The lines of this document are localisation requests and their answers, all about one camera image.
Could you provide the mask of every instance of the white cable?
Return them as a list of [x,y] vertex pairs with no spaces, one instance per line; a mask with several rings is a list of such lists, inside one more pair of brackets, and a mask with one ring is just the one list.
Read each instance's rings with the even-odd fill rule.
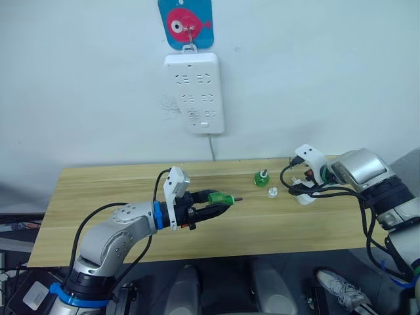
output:
[[210,145],[210,151],[211,151],[211,159],[213,160],[213,161],[216,161],[216,158],[215,158],[215,151],[214,151],[214,149],[213,149],[213,141],[211,140],[211,135],[208,135],[209,136],[209,145]]

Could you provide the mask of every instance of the wooden table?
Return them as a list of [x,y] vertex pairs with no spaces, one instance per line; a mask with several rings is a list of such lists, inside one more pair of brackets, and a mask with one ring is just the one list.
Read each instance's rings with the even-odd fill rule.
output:
[[[364,247],[356,198],[343,196],[300,205],[279,184],[279,172],[287,164],[288,159],[176,163],[190,175],[189,191],[220,190],[243,197],[243,201],[217,218],[197,223],[194,231],[187,228],[159,231],[144,261]],[[156,176],[172,165],[64,169],[29,266],[68,266],[75,231],[90,212],[111,202],[151,200]],[[259,188],[253,184],[253,175],[264,168],[268,169],[270,182]],[[303,178],[303,171],[304,167],[294,167],[286,172],[285,178]],[[163,200],[162,184],[159,200]],[[275,199],[267,194],[272,186],[279,188]],[[106,220],[113,210],[96,215],[83,231]],[[377,229],[374,236],[383,240],[385,232]],[[133,261],[145,243],[142,240],[134,246],[125,262]]]

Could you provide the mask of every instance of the blue sign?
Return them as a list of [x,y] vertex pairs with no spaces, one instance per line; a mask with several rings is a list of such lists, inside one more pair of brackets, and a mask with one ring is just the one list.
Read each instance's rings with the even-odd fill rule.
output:
[[168,44],[178,51],[190,44],[210,48],[215,38],[211,0],[158,0]]

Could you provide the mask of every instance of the green bottle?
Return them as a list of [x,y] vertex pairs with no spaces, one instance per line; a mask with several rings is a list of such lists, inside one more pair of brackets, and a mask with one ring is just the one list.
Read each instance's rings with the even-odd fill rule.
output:
[[233,205],[235,201],[240,201],[242,198],[234,198],[231,195],[225,195],[222,192],[212,192],[208,196],[209,203],[214,205],[215,203],[225,203],[227,205]]
[[269,180],[270,180],[270,177],[268,176],[267,169],[265,169],[264,171],[255,173],[254,184],[256,184],[258,187],[264,187],[265,185],[267,185]]

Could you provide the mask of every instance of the sneaker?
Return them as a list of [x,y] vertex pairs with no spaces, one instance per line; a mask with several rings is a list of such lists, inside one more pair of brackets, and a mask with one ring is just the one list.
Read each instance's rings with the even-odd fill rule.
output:
[[340,275],[326,269],[316,272],[316,278],[325,290],[339,298],[339,303],[349,312],[353,311],[362,303],[371,304],[368,296],[357,290]]

